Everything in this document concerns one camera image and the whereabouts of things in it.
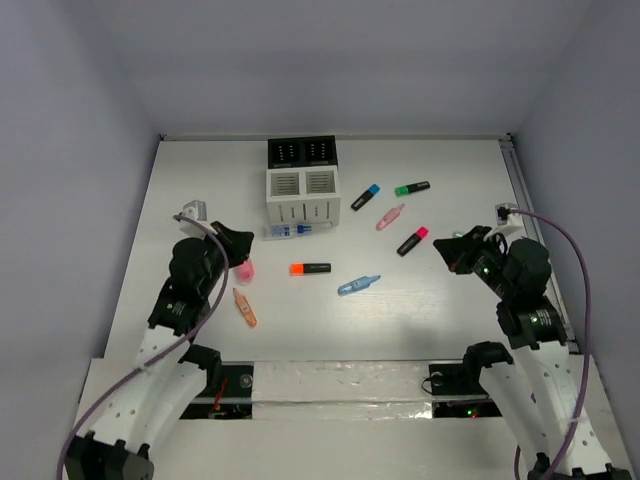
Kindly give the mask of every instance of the pink highlighter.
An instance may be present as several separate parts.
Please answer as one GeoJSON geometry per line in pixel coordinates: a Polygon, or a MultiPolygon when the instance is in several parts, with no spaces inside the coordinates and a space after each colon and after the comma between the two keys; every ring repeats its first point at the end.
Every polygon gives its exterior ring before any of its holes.
{"type": "Polygon", "coordinates": [[[402,205],[398,205],[396,208],[392,208],[387,212],[387,214],[382,217],[382,220],[378,222],[376,225],[376,230],[381,231],[387,228],[387,226],[393,222],[396,218],[400,216],[400,212],[404,208],[404,203],[402,205]]]}

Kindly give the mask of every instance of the green marker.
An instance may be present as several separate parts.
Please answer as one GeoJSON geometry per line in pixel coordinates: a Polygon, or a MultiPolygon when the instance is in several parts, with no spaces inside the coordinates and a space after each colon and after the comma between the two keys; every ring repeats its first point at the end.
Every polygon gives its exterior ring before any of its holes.
{"type": "Polygon", "coordinates": [[[413,192],[419,192],[431,188],[429,182],[412,183],[411,185],[405,185],[404,187],[396,188],[396,196],[403,197],[413,192]]]}

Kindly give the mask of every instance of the white wall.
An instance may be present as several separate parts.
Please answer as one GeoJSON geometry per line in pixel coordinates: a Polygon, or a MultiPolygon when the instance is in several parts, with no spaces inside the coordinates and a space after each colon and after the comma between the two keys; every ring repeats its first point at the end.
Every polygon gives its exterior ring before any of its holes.
{"type": "MultiPolygon", "coordinates": [[[[593,286],[603,383],[640,471],[640,2],[594,2],[516,137],[535,208],[575,234],[593,286]]],[[[583,286],[570,247],[545,231],[582,337],[583,286]]]]}
{"type": "Polygon", "coordinates": [[[504,133],[585,0],[92,0],[163,133],[504,133]]]}
{"type": "Polygon", "coordinates": [[[83,0],[0,1],[0,477],[54,478],[157,135],[83,0]]]}

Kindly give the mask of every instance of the orange highlighter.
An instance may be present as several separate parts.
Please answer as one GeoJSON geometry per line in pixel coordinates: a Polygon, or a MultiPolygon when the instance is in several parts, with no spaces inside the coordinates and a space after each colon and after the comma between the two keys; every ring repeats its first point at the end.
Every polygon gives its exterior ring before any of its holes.
{"type": "Polygon", "coordinates": [[[256,316],[253,314],[253,310],[251,310],[251,306],[247,301],[247,297],[242,295],[237,288],[233,289],[233,296],[236,299],[236,305],[238,305],[238,308],[240,309],[240,313],[242,313],[242,316],[247,322],[247,325],[249,325],[251,328],[255,327],[258,324],[258,320],[256,319],[256,316]]]}

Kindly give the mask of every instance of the red marker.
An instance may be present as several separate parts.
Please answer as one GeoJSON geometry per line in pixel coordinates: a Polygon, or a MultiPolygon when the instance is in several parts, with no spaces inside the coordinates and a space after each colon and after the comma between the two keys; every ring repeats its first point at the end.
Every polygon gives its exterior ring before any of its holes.
{"type": "Polygon", "coordinates": [[[292,263],[289,267],[291,275],[307,275],[309,273],[331,273],[330,263],[292,263]]]}
{"type": "Polygon", "coordinates": [[[420,227],[416,233],[407,238],[407,241],[400,245],[400,248],[396,250],[398,255],[404,257],[420,242],[420,240],[427,236],[427,233],[429,233],[429,230],[427,230],[426,227],[420,227]]]}

